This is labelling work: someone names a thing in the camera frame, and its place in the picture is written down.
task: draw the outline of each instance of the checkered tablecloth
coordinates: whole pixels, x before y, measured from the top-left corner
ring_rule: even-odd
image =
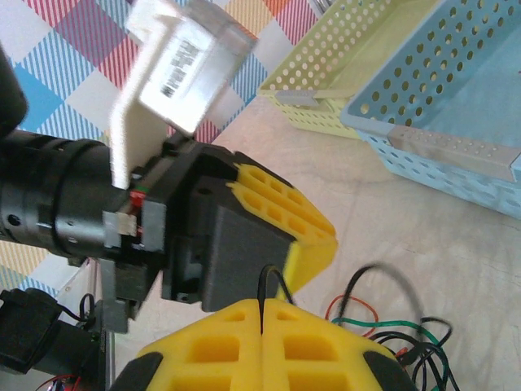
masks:
[[[177,0],[185,5],[186,0]],[[317,21],[307,0],[213,0],[259,38],[200,126],[211,142]],[[27,96],[21,128],[107,141],[112,104],[138,54],[125,29],[131,0],[0,0],[0,42]],[[31,278],[44,250],[0,244],[0,288],[56,287]]]

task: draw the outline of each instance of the black cable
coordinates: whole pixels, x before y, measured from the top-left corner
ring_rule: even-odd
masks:
[[[85,302],[89,299],[89,310],[85,311]],[[80,315],[74,314],[69,308],[67,308],[65,305],[58,304],[59,308],[70,316],[72,319],[76,320],[77,322],[89,322],[94,320],[94,296],[90,293],[86,293],[80,301]]]
[[[278,279],[278,283],[280,283],[280,286],[282,290],[284,291],[284,295],[286,295],[287,301],[295,305],[295,301],[293,300],[293,297],[291,296],[290,290],[288,289],[286,285],[286,281],[284,281],[284,277],[282,276],[282,273],[277,269],[275,265],[266,265],[262,268],[262,271],[259,275],[259,284],[257,285],[257,300],[259,301],[259,312],[260,312],[260,333],[263,332],[263,323],[264,323],[264,303],[266,300],[266,296],[268,294],[268,276],[269,273],[275,274]]]
[[[438,347],[443,346],[444,343],[447,342],[447,340],[449,340],[450,336],[453,334],[453,325],[444,319],[436,318],[434,316],[426,316],[422,318],[422,323],[441,323],[447,327],[447,332],[445,333],[443,338],[440,339],[440,342],[437,344]]]
[[[89,299],[89,309],[85,311],[85,302]],[[80,318],[91,319],[94,316],[94,295],[86,293],[80,301]]]
[[[418,340],[424,341],[424,335],[422,333],[422,319],[423,319],[423,311],[422,306],[420,304],[420,300],[418,299],[418,296],[416,295],[416,292],[414,291],[413,286],[410,284],[410,282],[394,267],[391,267],[389,265],[386,265],[384,263],[374,263],[371,265],[364,266],[353,275],[353,277],[349,280],[348,286],[346,287],[344,297],[342,298],[342,301],[340,302],[339,307],[339,313],[338,317],[342,319],[344,317],[345,310],[348,306],[349,297],[351,296],[352,290],[355,288],[356,283],[360,279],[360,277],[363,276],[363,274],[371,269],[378,269],[381,270],[391,277],[394,278],[395,281],[397,281],[402,289],[404,289],[405,293],[407,294],[408,298],[410,299],[410,302],[413,306],[414,313],[416,315],[416,319],[418,320],[417,323],[420,325],[420,328],[416,331]]]
[[[378,332],[378,333],[374,334],[373,336],[371,336],[370,339],[375,340],[380,344],[382,344],[388,340],[395,340],[395,339],[405,340],[405,341],[409,342],[419,352],[419,357],[420,357],[420,361],[418,362],[418,364],[416,364],[413,375],[412,375],[413,382],[416,384],[416,379],[418,377],[419,368],[422,367],[423,372],[425,372],[425,374],[422,376],[422,380],[423,380],[422,390],[425,389],[425,387],[427,386],[427,373],[426,373],[427,369],[425,368],[425,363],[427,362],[429,364],[429,367],[431,367],[432,374],[435,377],[436,385],[437,385],[439,391],[446,390],[446,384],[447,384],[447,381],[449,378],[449,360],[447,359],[447,356],[444,355],[444,352],[440,347],[438,347],[430,342],[421,342],[421,341],[415,340],[412,336],[409,336],[403,332],[394,332],[394,331]],[[437,353],[438,357],[440,357],[442,364],[447,368],[447,371],[444,372],[444,377],[440,376],[440,372],[438,371],[436,364],[434,363],[434,361],[431,358],[431,355],[429,354],[430,352],[427,351],[425,353],[425,350],[429,350],[429,349],[434,349],[435,353],[438,352]]]
[[[62,311],[76,320],[77,322],[86,322],[89,319],[80,318],[78,315],[74,314],[69,308],[67,308],[65,305],[58,304],[59,308],[62,309]]]
[[[453,388],[454,388],[454,391],[460,391],[459,387],[458,387],[458,383],[456,383],[456,379],[454,379],[454,374],[452,372],[452,370],[449,368],[447,368],[447,370],[449,371],[449,380],[450,380],[450,383],[453,385]]]

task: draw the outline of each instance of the blue plastic basket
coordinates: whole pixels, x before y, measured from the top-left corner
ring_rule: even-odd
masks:
[[[521,0],[442,2],[340,120],[393,173],[521,218]]]

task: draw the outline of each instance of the metal bracket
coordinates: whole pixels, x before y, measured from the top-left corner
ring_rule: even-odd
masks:
[[[317,91],[312,90],[283,90],[277,92],[275,98],[280,102],[280,104],[316,107],[320,104],[314,98],[316,93]]]
[[[508,182],[516,182],[511,166],[521,155],[521,148],[401,125],[391,130],[388,139],[396,149]]]

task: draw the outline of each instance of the plastic bin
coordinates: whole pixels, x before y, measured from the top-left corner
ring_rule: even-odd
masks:
[[[437,0],[336,0],[257,91],[297,128],[358,138],[340,123],[346,103]]]
[[[344,109],[385,166],[521,218],[521,1],[445,1]]]

